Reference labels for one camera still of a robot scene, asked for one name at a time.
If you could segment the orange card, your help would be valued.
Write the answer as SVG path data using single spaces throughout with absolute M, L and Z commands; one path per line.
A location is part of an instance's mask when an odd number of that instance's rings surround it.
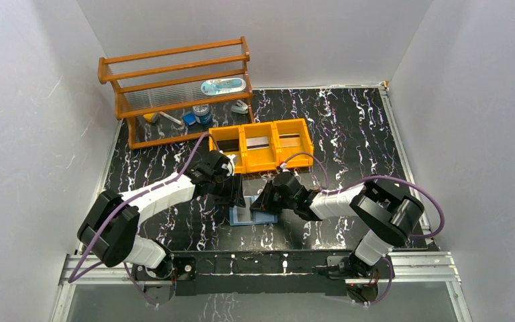
M 301 137 L 298 134 L 288 134 L 279 136 L 280 146 L 282 148 L 289 148 L 301 145 Z

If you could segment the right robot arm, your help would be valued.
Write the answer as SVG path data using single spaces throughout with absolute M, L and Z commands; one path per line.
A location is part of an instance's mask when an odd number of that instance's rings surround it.
M 394 247 L 406 244 L 424 213 L 423 204 L 398 187 L 395 178 L 371 176 L 348 189 L 308 189 L 291 172 L 267 181 L 252 211 L 293 211 L 305 221 L 358 217 L 369 231 L 350 255 L 353 265 L 371 268 Z

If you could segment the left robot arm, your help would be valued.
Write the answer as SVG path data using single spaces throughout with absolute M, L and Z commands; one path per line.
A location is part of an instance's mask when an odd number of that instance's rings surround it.
M 238 157 L 211 150 L 184 172 L 135 191 L 103 191 L 78 229 L 77 238 L 107 267 L 130 263 L 166 276 L 173 269 L 172 252 L 154 239 L 140 237 L 138 227 L 175 205 L 210 195 L 230 207 L 245 206 Z

